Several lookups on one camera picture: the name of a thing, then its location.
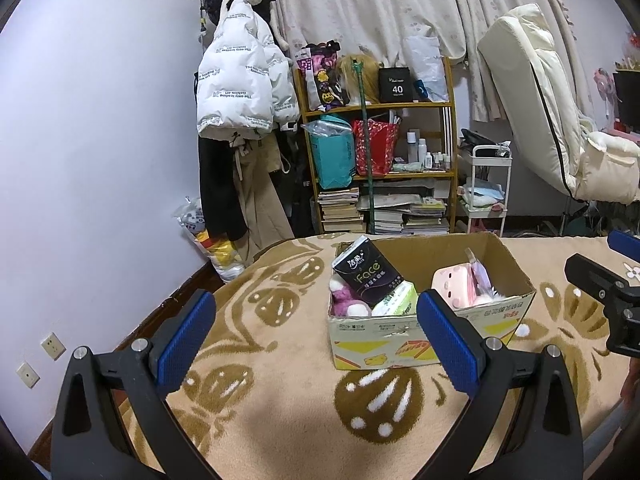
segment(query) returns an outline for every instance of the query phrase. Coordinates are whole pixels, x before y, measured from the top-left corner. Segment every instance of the black tissue package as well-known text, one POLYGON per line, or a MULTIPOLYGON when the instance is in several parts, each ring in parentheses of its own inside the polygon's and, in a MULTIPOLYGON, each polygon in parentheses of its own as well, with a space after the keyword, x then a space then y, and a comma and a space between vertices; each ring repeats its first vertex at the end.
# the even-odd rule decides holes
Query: black tissue package
POLYGON ((332 267, 369 305, 375 305, 404 281, 366 236, 358 238, 338 256, 332 267))

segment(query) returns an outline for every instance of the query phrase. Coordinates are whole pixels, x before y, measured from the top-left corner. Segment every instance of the white rolling cart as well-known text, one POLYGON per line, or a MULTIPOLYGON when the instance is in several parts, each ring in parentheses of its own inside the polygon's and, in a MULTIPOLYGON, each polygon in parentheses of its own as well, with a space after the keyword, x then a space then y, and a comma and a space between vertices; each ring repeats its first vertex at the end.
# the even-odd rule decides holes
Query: white rolling cart
POLYGON ((501 218, 500 224, 500 236, 504 231, 504 221, 507 218, 507 208, 509 204, 509 187, 511 185, 511 163, 513 161, 511 157, 511 149, 507 146, 497 146, 495 144, 487 144, 482 146, 475 146, 473 152, 469 153, 466 150, 460 151, 462 158, 471 164, 471 196, 474 195, 476 190, 476 171, 480 167, 487 168, 506 168, 507 169, 507 186, 504 191, 504 208, 502 211, 492 211, 486 208, 475 208, 467 205, 464 200, 460 199, 460 207, 465 212, 465 215, 469 218, 467 223, 466 232, 470 233, 472 229, 472 220, 485 218, 501 218), (478 156, 477 153, 480 150, 493 150, 496 156, 478 156), (497 156, 498 153, 507 153, 508 156, 497 156))

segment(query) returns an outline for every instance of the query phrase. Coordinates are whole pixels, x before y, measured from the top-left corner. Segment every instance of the white curtain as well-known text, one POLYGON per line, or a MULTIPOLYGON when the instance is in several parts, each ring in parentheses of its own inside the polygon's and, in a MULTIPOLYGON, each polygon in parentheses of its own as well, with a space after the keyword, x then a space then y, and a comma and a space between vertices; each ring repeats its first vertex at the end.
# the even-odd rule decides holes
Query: white curtain
POLYGON ((478 41, 487 29, 508 10, 536 3, 548 21, 556 42, 556 50, 573 83, 574 98, 583 113, 593 116, 593 104, 587 86, 577 43, 572 32, 568 11, 562 0, 457 0, 465 29, 471 85, 472 118, 489 121, 502 116, 497 91, 486 63, 478 52, 478 41))
POLYGON ((440 37, 442 52, 454 61, 466 54, 456 0, 278 0, 280 28, 293 53, 308 43, 337 40, 342 54, 362 46, 386 66, 404 62, 402 38, 440 37))

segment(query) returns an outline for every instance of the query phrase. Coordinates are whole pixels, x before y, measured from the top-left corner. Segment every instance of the green pole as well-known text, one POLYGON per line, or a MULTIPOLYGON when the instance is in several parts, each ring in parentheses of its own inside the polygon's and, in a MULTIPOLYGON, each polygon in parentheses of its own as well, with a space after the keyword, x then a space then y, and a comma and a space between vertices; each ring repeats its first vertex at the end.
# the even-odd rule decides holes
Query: green pole
POLYGON ((353 61, 353 69, 358 77, 360 89, 360 106, 362 107, 362 132, 364 133, 364 150, 367 157, 367 185, 369 186, 369 234, 376 233, 376 216, 373 206, 373 174, 371 172, 371 145, 369 143, 369 119, 367 117, 367 101, 364 97, 364 85, 362 83, 362 62, 353 61))

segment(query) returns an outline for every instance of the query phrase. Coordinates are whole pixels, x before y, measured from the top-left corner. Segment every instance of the blue textured pad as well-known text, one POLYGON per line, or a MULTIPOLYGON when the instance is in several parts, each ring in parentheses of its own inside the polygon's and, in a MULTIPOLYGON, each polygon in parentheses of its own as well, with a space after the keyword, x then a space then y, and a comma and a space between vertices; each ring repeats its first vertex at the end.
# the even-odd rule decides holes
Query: blue textured pad
MULTIPOLYGON (((449 308, 444 301, 442 308, 449 308)), ((473 397, 479 388, 478 361, 449 322, 438 304, 426 292, 418 298, 418 323, 433 346, 453 387, 473 397)))
POLYGON ((640 262, 640 240, 620 231, 612 231, 607 237, 609 248, 640 262))
POLYGON ((196 302, 158 359, 156 387, 159 393, 167 395, 180 389, 215 320, 216 300, 210 292, 206 292, 196 302))

